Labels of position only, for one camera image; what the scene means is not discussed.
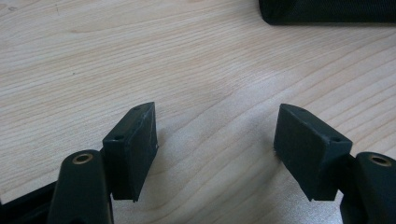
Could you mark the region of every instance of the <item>black plastic part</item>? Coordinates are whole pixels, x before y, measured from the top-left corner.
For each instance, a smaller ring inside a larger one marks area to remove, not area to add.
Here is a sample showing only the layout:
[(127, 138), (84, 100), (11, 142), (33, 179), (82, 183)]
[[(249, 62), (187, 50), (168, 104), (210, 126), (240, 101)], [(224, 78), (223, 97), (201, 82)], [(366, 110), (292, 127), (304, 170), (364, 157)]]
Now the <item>black plastic part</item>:
[(259, 0), (270, 24), (305, 22), (396, 22), (394, 0)]
[(6, 203), (0, 208), (0, 223), (45, 223), (56, 182)]
[(362, 152), (356, 157), (354, 171), (368, 223), (396, 223), (396, 161)]
[(84, 150), (68, 156), (62, 163), (48, 223), (113, 223), (110, 207), (101, 153)]
[(115, 200), (134, 200), (157, 154), (155, 105), (131, 109), (103, 140), (108, 183)]
[(334, 200), (337, 168), (352, 148), (349, 139), (307, 110), (281, 105), (274, 148), (309, 200)]

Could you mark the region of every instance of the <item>wood grain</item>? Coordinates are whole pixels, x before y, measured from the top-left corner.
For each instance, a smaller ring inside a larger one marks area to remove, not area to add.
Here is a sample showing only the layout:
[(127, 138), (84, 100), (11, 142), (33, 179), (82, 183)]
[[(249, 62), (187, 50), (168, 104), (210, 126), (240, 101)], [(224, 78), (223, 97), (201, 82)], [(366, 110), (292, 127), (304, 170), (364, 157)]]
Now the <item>wood grain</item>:
[(341, 223), (341, 193), (308, 202), (275, 157), (278, 106), (396, 158), (395, 59), (394, 27), (269, 26), (256, 0), (2, 0), (2, 202), (154, 101), (158, 156), (116, 223)]

